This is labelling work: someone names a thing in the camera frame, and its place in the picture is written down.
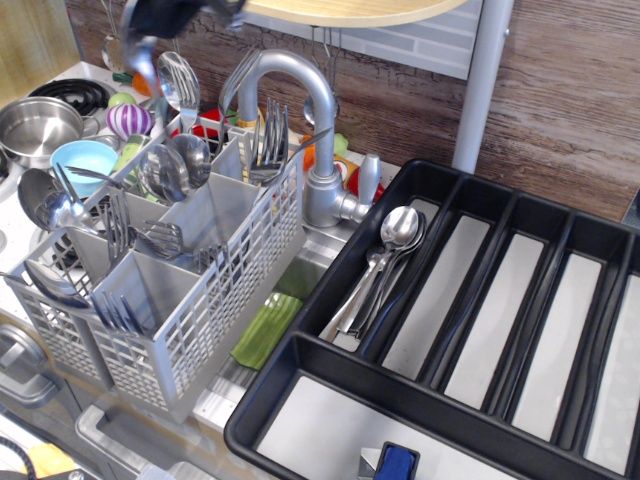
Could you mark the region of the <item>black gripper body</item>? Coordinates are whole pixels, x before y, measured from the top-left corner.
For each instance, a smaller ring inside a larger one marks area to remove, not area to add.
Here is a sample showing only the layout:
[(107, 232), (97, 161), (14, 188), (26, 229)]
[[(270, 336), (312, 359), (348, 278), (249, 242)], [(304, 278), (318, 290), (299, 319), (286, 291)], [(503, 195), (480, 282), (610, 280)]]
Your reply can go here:
[(226, 24), (236, 22), (245, 1), (140, 0), (127, 1), (121, 17), (123, 34), (174, 38), (201, 10), (209, 10)]

